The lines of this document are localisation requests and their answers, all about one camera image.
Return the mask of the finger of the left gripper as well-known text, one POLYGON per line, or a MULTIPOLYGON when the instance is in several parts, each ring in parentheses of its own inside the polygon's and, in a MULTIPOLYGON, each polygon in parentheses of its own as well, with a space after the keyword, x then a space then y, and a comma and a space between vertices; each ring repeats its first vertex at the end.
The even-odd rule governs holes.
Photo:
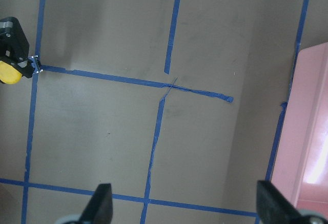
POLYGON ((1 19, 1 57, 10 58, 19 67, 28 66, 29 43, 16 17, 1 19))

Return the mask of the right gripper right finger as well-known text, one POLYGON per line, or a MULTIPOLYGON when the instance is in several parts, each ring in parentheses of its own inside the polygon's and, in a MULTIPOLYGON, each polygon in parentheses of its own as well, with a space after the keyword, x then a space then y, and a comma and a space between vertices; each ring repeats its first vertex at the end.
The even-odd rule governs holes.
POLYGON ((262 223, 297 223, 302 215, 266 180, 257 182, 256 212, 262 223))

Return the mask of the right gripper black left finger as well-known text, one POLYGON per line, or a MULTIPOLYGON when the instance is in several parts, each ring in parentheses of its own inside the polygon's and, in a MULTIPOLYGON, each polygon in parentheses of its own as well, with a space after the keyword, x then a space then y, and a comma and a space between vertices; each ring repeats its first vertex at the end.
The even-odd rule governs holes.
POLYGON ((78 223, 111 223, 113 199, 111 184, 99 184, 82 212, 78 223))

